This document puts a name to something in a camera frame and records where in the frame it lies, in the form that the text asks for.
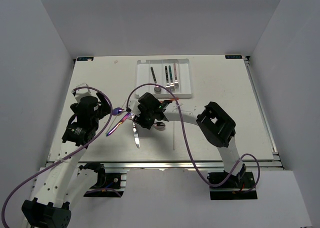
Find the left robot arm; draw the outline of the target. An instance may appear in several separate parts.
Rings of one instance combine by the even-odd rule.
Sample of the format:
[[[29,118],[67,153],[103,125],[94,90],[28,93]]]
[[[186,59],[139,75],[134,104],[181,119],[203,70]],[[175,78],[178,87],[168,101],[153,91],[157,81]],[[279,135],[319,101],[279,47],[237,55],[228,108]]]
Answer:
[[[76,103],[57,159],[42,187],[32,200],[25,200],[21,210],[31,227],[67,227],[71,219],[71,208],[91,187],[101,187],[106,181],[103,166],[97,162],[87,163],[79,176],[71,181],[78,162],[101,133],[99,121],[110,115],[112,107],[105,95],[97,92],[75,92]]]

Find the pink handle fork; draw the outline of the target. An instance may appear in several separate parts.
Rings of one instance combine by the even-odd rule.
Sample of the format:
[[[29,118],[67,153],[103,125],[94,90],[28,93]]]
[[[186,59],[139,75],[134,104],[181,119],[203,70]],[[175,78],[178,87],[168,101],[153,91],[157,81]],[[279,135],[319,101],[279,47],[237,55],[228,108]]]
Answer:
[[[176,63],[173,64],[174,70],[174,87],[176,91],[180,90],[179,81],[178,81],[178,69]]]

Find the silver ornate knife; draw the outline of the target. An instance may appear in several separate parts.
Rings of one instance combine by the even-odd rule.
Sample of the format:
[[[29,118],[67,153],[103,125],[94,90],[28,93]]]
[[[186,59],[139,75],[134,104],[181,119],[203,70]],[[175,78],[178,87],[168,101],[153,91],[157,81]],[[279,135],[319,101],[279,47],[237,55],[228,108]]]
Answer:
[[[138,130],[137,130],[137,126],[136,126],[136,123],[133,122],[132,123],[132,130],[133,130],[133,137],[134,137],[134,142],[135,142],[135,145],[138,149],[140,149],[140,139],[139,139],[139,134],[138,134]]]

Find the pink handle spoon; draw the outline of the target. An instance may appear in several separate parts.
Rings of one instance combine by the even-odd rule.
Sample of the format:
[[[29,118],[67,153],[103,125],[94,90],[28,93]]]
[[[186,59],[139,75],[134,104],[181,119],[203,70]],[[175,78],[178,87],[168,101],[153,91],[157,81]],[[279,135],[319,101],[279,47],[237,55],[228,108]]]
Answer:
[[[166,124],[164,122],[160,122],[160,121],[154,123],[153,126],[158,131],[163,131],[166,128]]]

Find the black handle spoon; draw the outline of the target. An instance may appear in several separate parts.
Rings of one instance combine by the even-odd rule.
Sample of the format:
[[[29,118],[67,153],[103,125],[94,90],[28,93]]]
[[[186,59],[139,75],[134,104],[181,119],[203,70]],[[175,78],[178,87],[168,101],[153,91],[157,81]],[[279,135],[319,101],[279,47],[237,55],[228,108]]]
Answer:
[[[159,94],[159,93],[161,93],[162,89],[161,89],[161,87],[158,85],[158,82],[157,82],[157,79],[156,79],[156,75],[155,75],[155,72],[154,72],[154,69],[153,69],[152,66],[150,67],[150,71],[151,71],[151,75],[152,75],[152,78],[153,78],[153,82],[155,83],[154,92],[155,92],[156,94]]]

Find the iridescent purple spoon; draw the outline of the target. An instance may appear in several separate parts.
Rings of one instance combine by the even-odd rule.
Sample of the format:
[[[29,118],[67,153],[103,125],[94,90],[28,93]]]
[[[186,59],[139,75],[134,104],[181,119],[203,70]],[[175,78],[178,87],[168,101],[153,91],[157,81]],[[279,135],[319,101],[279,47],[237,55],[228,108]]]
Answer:
[[[112,110],[112,116],[119,116],[121,114],[128,115],[130,114],[130,112],[128,112],[126,109],[123,109],[121,107],[117,107]]]

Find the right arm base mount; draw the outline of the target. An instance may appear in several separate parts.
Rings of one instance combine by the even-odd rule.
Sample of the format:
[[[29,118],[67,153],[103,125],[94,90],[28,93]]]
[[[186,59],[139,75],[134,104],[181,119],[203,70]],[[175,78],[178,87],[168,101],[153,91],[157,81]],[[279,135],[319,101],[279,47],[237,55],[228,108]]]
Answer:
[[[228,180],[219,187],[210,187],[210,200],[257,200],[258,195],[255,188],[249,191],[255,184],[252,172],[246,172],[240,181],[236,183]]]

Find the black handle fork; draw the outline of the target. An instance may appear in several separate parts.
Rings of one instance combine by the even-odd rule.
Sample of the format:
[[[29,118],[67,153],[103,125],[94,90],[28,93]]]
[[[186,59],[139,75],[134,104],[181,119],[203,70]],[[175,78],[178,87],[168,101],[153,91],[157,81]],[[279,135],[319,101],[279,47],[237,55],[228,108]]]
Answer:
[[[168,90],[170,90],[171,86],[170,86],[170,81],[169,81],[168,67],[165,66],[164,69],[165,69],[166,88]]]

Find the teal handle fork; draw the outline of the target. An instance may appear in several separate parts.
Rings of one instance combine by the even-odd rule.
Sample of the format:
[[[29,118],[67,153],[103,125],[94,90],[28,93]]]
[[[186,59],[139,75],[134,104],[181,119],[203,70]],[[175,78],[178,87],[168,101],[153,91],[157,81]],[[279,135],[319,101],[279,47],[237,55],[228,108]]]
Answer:
[[[175,91],[175,84],[174,84],[172,69],[171,69],[171,66],[169,66],[168,68],[169,68],[169,78],[170,78],[170,89],[172,92],[174,92]]]

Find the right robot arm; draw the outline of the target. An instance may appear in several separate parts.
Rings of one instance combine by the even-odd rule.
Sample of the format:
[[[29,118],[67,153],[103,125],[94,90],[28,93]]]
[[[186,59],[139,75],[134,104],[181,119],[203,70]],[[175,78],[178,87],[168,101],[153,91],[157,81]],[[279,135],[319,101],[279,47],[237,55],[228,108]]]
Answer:
[[[204,107],[184,107],[176,100],[161,102],[151,93],[145,93],[137,101],[130,101],[128,107],[134,114],[134,122],[142,128],[150,129],[155,120],[198,126],[206,140],[218,149],[227,184],[238,187],[243,183],[246,166],[236,147],[236,123],[216,102]]]

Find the iridescent rainbow knife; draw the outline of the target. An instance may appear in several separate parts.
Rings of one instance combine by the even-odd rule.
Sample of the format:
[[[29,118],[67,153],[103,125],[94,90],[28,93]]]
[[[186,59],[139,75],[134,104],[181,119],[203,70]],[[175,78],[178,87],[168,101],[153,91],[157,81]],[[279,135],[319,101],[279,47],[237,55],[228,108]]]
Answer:
[[[131,117],[131,113],[127,112],[122,118],[121,120],[113,127],[111,128],[105,135],[106,137],[112,135],[118,128],[120,125],[122,125],[129,117]]]

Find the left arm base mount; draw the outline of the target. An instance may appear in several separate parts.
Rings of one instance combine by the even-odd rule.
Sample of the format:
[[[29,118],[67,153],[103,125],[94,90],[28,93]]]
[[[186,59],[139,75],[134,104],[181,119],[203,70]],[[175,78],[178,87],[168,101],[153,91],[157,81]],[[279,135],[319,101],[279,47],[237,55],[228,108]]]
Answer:
[[[90,162],[78,167],[78,175],[85,169],[94,170],[96,183],[89,188],[84,197],[117,197],[124,193],[126,185],[126,174],[120,172],[106,172],[105,166],[101,163]]]

